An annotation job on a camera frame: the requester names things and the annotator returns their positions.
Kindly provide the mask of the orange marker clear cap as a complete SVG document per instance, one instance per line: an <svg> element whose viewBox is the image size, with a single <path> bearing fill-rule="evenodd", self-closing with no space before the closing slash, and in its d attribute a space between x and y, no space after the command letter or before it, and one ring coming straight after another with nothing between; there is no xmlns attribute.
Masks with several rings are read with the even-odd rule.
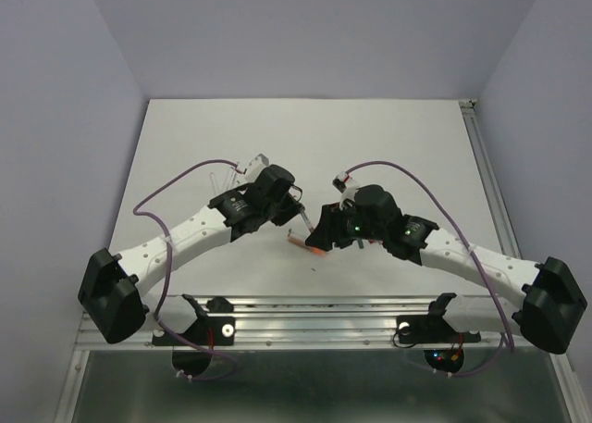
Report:
<svg viewBox="0 0 592 423"><path fill-rule="evenodd" d="M303 250L308 251L311 254L318 256L325 256L327 254L325 251L321 249L306 244L304 237L301 234L295 232L293 229L289 229L287 239L289 243L294 244L302 248Z"/></svg>

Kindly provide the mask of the blue capped marker pen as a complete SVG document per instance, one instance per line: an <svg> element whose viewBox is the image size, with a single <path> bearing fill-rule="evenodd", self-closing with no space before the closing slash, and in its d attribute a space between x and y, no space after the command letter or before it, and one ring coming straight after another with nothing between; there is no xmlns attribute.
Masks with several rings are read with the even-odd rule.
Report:
<svg viewBox="0 0 592 423"><path fill-rule="evenodd" d="M231 181L232 181L232 177L234 175L234 168L230 168L228 170L227 176L224 180L224 185L223 185L223 189L228 190L228 188L231 186Z"/></svg>

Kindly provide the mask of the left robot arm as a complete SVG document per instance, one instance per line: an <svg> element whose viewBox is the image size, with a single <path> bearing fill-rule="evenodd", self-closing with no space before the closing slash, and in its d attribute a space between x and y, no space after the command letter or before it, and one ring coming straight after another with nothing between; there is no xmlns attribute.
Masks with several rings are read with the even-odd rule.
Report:
<svg viewBox="0 0 592 423"><path fill-rule="evenodd" d="M237 184L174 228L135 247L111 254L103 248L90 256L78 300L105 341L127 340L155 311L150 290L198 256L237 241L270 222L282 226L302 211L290 194L294 176L254 158L240 171Z"/></svg>

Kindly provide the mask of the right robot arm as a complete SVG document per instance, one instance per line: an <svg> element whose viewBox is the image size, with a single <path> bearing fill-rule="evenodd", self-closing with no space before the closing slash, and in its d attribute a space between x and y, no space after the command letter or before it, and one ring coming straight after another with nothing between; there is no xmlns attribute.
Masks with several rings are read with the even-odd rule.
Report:
<svg viewBox="0 0 592 423"><path fill-rule="evenodd" d="M477 342L482 332L518 335L547 353L565 353L587 308L569 267L535 262L467 242L437 223L401 212L379 185L346 173L333 180L338 202L323 205L306 244L329 252L356 241L378 242L392 256L484 287L486 297L444 292L423 315L401 317L404 344Z"/></svg>

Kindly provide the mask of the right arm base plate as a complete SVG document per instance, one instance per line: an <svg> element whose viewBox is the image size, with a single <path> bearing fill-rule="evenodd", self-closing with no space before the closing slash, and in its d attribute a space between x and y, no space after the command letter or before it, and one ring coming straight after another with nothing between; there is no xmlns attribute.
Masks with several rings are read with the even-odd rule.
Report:
<svg viewBox="0 0 592 423"><path fill-rule="evenodd" d="M481 342L479 331L459 332L445 321L447 307L456 298L456 293L443 293L429 304L424 314L397 316L397 328L391 338L392 343L396 347L411 348L417 344Z"/></svg>

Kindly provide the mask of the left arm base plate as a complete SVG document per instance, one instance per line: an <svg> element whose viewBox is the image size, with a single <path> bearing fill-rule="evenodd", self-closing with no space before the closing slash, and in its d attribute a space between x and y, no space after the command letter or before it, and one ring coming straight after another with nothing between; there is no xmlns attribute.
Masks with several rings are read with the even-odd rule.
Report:
<svg viewBox="0 0 592 423"><path fill-rule="evenodd" d="M236 333L235 306L225 297L200 302L189 294L165 302L161 317L183 339L201 346L232 346Z"/></svg>

